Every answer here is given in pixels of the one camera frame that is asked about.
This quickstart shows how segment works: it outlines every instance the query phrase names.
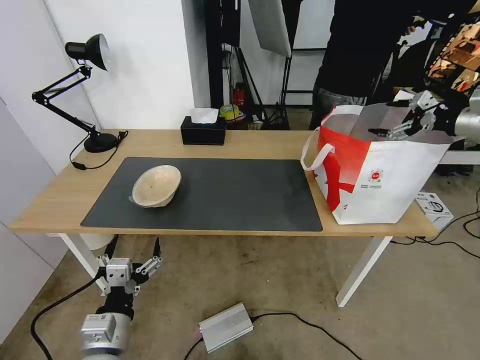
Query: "shopping bag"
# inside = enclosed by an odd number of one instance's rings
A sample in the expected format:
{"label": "shopping bag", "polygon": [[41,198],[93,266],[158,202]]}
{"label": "shopping bag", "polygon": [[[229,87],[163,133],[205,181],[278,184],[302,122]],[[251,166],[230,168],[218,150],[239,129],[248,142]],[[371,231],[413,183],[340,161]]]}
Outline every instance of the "shopping bag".
{"label": "shopping bag", "polygon": [[[441,131],[421,131],[400,141],[368,131],[392,129],[408,111],[385,104],[337,106],[306,141],[301,165],[312,171],[339,224],[396,223],[454,141]],[[307,166],[316,134],[317,156]]]}

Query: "white table leg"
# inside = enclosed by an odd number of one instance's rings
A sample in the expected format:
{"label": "white table leg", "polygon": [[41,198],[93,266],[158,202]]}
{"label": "white table leg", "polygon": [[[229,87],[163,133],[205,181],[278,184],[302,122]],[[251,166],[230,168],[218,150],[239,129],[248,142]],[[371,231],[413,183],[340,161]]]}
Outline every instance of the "white table leg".
{"label": "white table leg", "polygon": [[[100,264],[85,243],[84,239],[79,234],[59,233],[58,236],[62,238],[73,255],[75,255],[87,273],[93,278],[97,274]],[[107,282],[104,278],[98,279],[96,284],[102,291],[105,290],[105,287],[107,286]]]}
{"label": "white table leg", "polygon": [[370,244],[368,244],[368,247],[363,252],[360,260],[356,263],[350,276],[336,296],[336,303],[339,308],[343,308],[347,304],[392,238],[393,236],[374,237],[370,241]]}

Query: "black desk lamp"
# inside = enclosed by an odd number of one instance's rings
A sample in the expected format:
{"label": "black desk lamp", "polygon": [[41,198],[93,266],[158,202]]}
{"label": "black desk lamp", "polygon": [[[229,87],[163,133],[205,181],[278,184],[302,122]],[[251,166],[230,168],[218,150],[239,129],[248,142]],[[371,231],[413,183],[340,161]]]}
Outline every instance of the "black desk lamp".
{"label": "black desk lamp", "polygon": [[[87,64],[87,60],[100,69],[108,71],[108,66],[110,64],[110,51],[105,36],[101,33],[94,35],[85,43],[67,42],[65,45],[65,51],[69,57],[76,60],[80,67],[46,88],[34,92],[31,95],[31,98],[34,102],[44,106],[55,114],[60,115],[62,118],[67,119],[69,122],[85,130],[89,136],[83,143],[83,146],[89,153],[102,153],[115,148],[119,143],[119,139],[115,135],[100,133],[95,129],[95,125],[80,120],[50,103],[50,100],[53,98],[90,78],[92,67]],[[83,77],[68,86],[56,87],[77,74],[82,74]]]}

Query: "robotic hand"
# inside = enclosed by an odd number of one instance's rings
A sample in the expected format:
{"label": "robotic hand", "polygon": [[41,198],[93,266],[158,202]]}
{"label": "robotic hand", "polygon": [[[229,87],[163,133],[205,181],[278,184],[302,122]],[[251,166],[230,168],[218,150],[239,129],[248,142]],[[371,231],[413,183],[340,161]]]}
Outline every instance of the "robotic hand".
{"label": "robotic hand", "polygon": [[105,304],[95,314],[85,317],[81,327],[82,352],[85,360],[118,360],[127,350],[130,338],[129,323],[134,318],[134,297],[162,265],[160,241],[155,240],[153,255],[144,264],[132,263],[126,257],[112,257],[118,237],[98,256],[99,272],[107,281]]}
{"label": "robotic hand", "polygon": [[389,140],[403,140],[420,131],[439,130],[450,136],[459,136],[480,143],[480,88],[470,97],[469,106],[438,102],[428,90],[419,92],[411,100],[392,102],[390,106],[410,108],[402,124],[393,129],[369,129]]}

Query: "bowl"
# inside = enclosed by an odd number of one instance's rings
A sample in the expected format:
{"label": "bowl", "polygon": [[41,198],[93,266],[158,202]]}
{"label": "bowl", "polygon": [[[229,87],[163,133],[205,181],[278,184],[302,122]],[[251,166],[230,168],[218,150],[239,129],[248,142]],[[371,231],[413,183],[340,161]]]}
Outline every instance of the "bowl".
{"label": "bowl", "polygon": [[152,167],[135,181],[129,199],[142,208],[164,207],[174,198],[181,179],[175,166]]}

